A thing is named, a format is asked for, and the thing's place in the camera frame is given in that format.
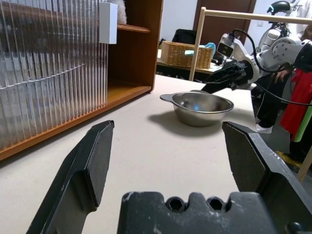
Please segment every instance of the wooden door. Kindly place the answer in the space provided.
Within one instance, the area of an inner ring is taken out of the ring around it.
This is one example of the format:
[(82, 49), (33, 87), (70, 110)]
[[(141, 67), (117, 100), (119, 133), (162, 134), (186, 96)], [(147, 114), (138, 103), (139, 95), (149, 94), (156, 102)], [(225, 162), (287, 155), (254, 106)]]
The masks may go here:
[[(200, 9), (203, 6), (206, 7), (207, 10), (252, 13), (254, 11), (255, 2), (256, 0), (198, 0), (194, 20), (194, 30), (197, 30)], [(224, 33), (229, 33), (236, 28), (247, 32), (249, 23), (250, 20), (245, 19), (206, 16), (201, 44), (213, 42), (218, 45)]]

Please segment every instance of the white robot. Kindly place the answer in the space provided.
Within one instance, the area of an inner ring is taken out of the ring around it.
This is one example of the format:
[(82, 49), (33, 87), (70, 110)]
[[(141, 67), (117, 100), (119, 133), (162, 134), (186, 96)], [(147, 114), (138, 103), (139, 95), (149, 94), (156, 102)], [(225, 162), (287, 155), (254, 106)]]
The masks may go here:
[(305, 72), (312, 71), (312, 41), (281, 35), (267, 37), (266, 47), (258, 53), (252, 41), (254, 53), (249, 55), (241, 41), (235, 37), (235, 32), (244, 33), (252, 41), (247, 33), (238, 29), (222, 36), (217, 51), (234, 60), (207, 78), (204, 91), (214, 93), (226, 87), (236, 89), (246, 83), (254, 83), (269, 73), (281, 71), (279, 67), (285, 63)]
[[(291, 3), (287, 1), (277, 1), (269, 6), (267, 13), (271, 13), (271, 15), (275, 15), (278, 12), (286, 13), (286, 16), (289, 16), (293, 10), (298, 7), (300, 0), (293, 0)], [(264, 51), (269, 48), (266, 41), (268, 39), (277, 39), (280, 36), (287, 37), (289, 35), (287, 31), (287, 24), (284, 23), (276, 23), (270, 22), (272, 24), (271, 28), (269, 28), (261, 37), (259, 41), (259, 46), (257, 48), (257, 52)]]

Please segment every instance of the desk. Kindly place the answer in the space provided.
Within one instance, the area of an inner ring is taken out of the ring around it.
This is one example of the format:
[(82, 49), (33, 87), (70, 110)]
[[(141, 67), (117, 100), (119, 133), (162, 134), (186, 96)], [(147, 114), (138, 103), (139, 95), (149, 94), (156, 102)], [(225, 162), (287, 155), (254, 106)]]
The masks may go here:
[[(156, 76), (155, 89), (131, 103), (0, 162), (0, 226), (4, 234), (24, 234), (61, 163), (94, 124), (113, 119), (115, 129), (102, 203), (88, 215), (84, 234), (114, 234), (121, 197), (129, 191), (159, 191), (165, 199), (185, 201), (191, 192), (227, 200), (237, 191), (221, 124), (194, 128), (180, 123), (161, 94), (201, 89), (201, 83)], [(230, 89), (217, 95), (235, 107), (226, 120), (255, 130), (250, 91)]]
[[(161, 49), (158, 49), (158, 55), (157, 55), (157, 65), (159, 66), (165, 66), (165, 67), (172, 67), (172, 68), (176, 68), (176, 69), (182, 69), (182, 70), (187, 70), (187, 71), (190, 71), (191, 68), (190, 67), (181, 67), (181, 66), (172, 66), (172, 65), (168, 65), (166, 63), (164, 63), (162, 60), (161, 60)], [(209, 69), (197, 69), (196, 68), (196, 72), (199, 72), (199, 73), (205, 73), (205, 74), (212, 74), (213, 72), (221, 69), (222, 67), (221, 66), (218, 66), (218, 65), (215, 65), (214, 63), (211, 63), (210, 65), (210, 68)]]

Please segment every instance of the stainless steel bowl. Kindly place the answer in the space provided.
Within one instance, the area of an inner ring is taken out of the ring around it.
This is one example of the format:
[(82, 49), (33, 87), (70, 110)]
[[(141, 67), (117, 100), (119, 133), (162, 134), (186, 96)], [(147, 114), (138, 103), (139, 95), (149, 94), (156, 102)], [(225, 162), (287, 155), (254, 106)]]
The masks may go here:
[(208, 93), (163, 94), (160, 99), (171, 102), (178, 119), (194, 127), (213, 125), (234, 108), (231, 101)]

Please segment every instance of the black pants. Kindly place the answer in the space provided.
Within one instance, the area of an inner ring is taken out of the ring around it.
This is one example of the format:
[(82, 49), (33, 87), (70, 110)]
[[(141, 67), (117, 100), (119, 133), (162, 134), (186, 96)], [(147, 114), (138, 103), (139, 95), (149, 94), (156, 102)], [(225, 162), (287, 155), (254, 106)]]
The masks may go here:
[[(285, 76), (283, 82), (278, 80), (276, 84), (274, 83), (274, 78), (270, 75), (264, 79), (267, 79), (267, 84), (269, 85), (268, 90), (281, 98), (283, 96), (285, 84), (290, 76), (291, 74)], [(270, 128), (275, 124), (280, 105), (281, 101), (279, 99), (269, 94), (262, 94), (262, 104), (257, 115), (261, 120), (259, 123), (261, 127)]]
[(312, 146), (312, 120), (310, 119), (307, 128), (301, 138), (300, 142), (291, 141), (289, 144), (289, 157), (295, 161), (303, 162), (307, 156), (309, 149)]

